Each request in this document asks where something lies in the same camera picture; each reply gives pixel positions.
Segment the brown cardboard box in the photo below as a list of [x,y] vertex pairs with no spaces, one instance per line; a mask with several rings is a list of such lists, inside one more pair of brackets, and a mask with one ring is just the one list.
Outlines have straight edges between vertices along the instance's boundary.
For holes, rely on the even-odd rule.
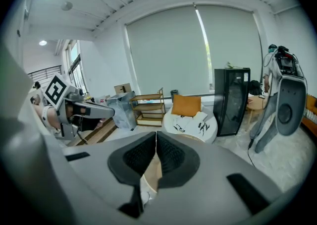
[[132,91],[129,83],[114,86],[114,90],[116,94],[129,93]]

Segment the curved wooden slat bench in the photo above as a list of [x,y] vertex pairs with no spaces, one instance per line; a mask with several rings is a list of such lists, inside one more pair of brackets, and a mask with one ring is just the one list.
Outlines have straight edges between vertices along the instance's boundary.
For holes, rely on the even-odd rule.
[[78,146],[78,145],[93,145],[97,143],[104,142],[115,130],[117,126],[115,125],[112,118],[104,121],[99,128],[93,131],[79,132],[80,136],[86,141],[84,142],[78,135],[75,139],[71,141],[68,146]]

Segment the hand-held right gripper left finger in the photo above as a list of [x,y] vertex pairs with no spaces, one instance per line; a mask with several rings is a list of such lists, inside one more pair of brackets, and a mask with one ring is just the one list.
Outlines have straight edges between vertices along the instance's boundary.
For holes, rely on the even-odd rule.
[[156,150],[145,132],[89,146],[62,148],[44,139],[48,188],[43,214],[58,225],[157,225],[144,210],[140,179]]

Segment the wooden shelf rack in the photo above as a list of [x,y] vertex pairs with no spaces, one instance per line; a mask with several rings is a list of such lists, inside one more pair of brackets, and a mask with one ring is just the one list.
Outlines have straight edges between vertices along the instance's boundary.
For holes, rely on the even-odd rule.
[[136,95],[129,100],[136,125],[162,127],[166,113],[163,88],[155,94]]

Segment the orange sofa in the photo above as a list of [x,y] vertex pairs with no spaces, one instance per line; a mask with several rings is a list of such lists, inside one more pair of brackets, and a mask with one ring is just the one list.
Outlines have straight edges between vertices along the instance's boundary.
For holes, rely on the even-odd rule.
[[[305,106],[305,111],[306,109],[312,111],[314,114],[317,115],[317,98],[315,98],[312,95],[307,95],[306,98],[306,106]],[[312,135],[317,139],[317,124],[314,124],[312,121],[307,119],[305,117],[305,111],[304,111],[304,116],[302,118],[302,124],[312,133]]]

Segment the white wristband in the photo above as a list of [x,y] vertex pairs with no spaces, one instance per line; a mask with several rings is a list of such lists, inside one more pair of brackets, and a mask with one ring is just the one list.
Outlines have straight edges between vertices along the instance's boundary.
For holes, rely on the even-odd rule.
[[52,128],[52,126],[48,120],[48,110],[51,108],[52,108],[52,106],[45,106],[42,110],[41,120],[46,128]]

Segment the black bag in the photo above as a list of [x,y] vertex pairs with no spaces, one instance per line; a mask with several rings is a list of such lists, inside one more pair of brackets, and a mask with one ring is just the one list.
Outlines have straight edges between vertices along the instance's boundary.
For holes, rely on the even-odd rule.
[[261,84],[257,80],[250,81],[248,85],[248,89],[249,89],[249,94],[253,96],[259,96],[263,94]]

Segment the round wooden side table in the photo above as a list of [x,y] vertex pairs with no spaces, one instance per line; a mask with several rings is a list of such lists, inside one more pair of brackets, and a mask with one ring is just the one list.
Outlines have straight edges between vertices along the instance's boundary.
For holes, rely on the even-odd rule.
[[246,110],[249,113],[247,127],[250,127],[251,120],[254,116],[259,115],[263,112],[268,101],[268,96],[250,96],[248,98]]

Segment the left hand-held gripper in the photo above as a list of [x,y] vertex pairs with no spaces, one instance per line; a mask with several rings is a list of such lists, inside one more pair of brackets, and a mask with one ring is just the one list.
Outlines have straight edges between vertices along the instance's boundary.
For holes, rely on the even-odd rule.
[[73,123],[84,118],[108,119],[115,114],[113,108],[84,101],[82,89],[69,84],[59,73],[52,76],[43,91],[43,95],[49,103],[47,106],[52,106],[56,110],[60,131],[51,130],[51,132],[60,140],[73,140],[75,138],[78,127]]

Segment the black glass cabinet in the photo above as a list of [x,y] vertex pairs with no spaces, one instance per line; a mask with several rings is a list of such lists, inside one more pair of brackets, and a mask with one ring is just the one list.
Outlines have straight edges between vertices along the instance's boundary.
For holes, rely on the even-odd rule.
[[250,83],[249,68],[214,70],[214,106],[217,136],[236,135],[246,110]]

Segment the black metal railing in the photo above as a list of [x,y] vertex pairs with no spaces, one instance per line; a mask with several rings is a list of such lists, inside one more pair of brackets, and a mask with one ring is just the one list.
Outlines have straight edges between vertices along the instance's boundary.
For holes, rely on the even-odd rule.
[[52,66],[52,67],[44,68],[38,71],[34,71],[31,73],[28,73],[28,76],[33,80],[33,82],[36,82],[36,81],[40,82],[46,79],[50,79],[56,73],[61,74],[61,65]]

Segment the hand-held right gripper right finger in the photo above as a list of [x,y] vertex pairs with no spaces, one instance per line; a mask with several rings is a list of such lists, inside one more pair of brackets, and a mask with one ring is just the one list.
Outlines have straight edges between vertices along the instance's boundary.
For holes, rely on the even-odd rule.
[[237,225],[281,195],[268,176],[218,145],[159,131],[157,152],[162,177],[146,224]]

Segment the grey roller blind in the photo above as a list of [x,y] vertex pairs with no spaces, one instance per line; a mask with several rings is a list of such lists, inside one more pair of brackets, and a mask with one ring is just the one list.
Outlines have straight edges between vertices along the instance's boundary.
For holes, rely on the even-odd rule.
[[199,5],[207,36],[212,70],[230,62],[250,69],[250,80],[259,81],[262,70],[262,47],[258,28],[251,12],[236,8]]
[[194,7],[161,11],[127,26],[141,94],[162,88],[169,96],[207,94],[210,90],[206,46]]

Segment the striped black white cushion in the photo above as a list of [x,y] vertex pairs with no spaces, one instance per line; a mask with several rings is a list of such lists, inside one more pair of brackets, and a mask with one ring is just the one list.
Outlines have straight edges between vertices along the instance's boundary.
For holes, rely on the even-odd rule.
[[305,111],[305,117],[312,121],[314,124],[317,124],[317,115],[314,114],[312,111],[306,109]]

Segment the white leaf-print cloth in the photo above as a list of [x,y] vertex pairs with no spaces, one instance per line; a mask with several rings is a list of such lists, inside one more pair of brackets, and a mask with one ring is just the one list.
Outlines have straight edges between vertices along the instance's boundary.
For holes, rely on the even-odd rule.
[[210,128],[210,124],[193,120],[191,116],[178,115],[173,121],[173,127],[183,134],[202,137]]

